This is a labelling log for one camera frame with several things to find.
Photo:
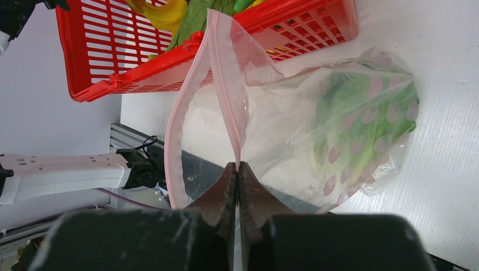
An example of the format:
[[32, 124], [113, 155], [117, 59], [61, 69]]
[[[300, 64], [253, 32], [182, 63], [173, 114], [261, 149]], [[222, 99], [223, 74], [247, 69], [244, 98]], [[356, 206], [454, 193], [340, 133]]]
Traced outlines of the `green lettuce head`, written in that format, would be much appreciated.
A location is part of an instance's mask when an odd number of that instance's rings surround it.
[[415, 130], [419, 102], [409, 75], [332, 72], [312, 124], [312, 165], [326, 191], [365, 182]]

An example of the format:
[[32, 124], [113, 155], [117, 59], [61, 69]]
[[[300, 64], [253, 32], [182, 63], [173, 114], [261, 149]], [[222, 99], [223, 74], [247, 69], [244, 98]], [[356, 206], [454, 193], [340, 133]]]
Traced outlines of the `red plastic shopping basket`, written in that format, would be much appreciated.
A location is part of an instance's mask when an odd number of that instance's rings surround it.
[[[177, 91], [203, 33], [168, 51], [171, 34], [155, 29], [125, 1], [69, 1], [56, 10], [70, 97]], [[234, 18], [280, 62], [358, 35], [354, 1], [266, 1]]]

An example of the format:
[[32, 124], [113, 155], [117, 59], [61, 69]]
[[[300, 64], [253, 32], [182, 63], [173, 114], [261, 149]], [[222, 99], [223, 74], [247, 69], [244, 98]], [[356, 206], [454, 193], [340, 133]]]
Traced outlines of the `clear zip top bag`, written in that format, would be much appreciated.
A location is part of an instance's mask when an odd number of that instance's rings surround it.
[[259, 182], [330, 211], [354, 194], [380, 193], [399, 173], [404, 145], [363, 183], [330, 193], [312, 165], [316, 107], [332, 72], [391, 72], [413, 76], [376, 47], [357, 58], [307, 67], [284, 76], [267, 53], [231, 16], [207, 11], [203, 41], [173, 107], [165, 142], [172, 207], [192, 200], [185, 191], [181, 155], [187, 151], [214, 164], [246, 162]]

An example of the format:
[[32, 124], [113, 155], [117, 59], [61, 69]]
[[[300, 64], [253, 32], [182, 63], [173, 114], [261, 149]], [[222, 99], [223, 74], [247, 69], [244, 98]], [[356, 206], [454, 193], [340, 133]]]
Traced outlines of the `green leafy vegetable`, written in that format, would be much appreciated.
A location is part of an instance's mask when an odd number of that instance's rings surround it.
[[193, 0], [189, 2], [183, 21], [165, 52], [181, 46], [196, 32], [204, 31], [207, 21], [207, 9], [213, 9], [232, 15], [235, 0]]

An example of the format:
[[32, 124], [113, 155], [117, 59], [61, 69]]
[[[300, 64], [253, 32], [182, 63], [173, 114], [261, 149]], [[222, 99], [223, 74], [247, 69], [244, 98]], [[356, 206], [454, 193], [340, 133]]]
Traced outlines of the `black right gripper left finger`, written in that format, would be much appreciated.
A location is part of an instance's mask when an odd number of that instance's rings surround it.
[[218, 180], [185, 210], [200, 212], [216, 234], [228, 239], [234, 234], [236, 204], [237, 169], [235, 163], [228, 163]]

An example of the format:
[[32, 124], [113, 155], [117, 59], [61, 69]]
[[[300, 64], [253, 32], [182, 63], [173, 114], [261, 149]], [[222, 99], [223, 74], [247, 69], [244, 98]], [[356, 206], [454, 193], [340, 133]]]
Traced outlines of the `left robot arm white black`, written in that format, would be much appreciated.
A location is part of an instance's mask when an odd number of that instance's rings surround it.
[[99, 155], [1, 155], [1, 204], [89, 189], [165, 187], [164, 174], [136, 149]]

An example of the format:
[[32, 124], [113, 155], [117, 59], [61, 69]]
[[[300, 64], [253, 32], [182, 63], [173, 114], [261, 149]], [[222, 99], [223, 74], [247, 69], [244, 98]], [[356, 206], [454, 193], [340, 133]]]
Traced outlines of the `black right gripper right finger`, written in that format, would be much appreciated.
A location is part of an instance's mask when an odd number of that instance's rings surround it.
[[263, 241], [262, 227], [273, 215], [293, 215], [290, 208], [270, 193], [244, 161], [238, 170], [240, 219], [248, 243]]

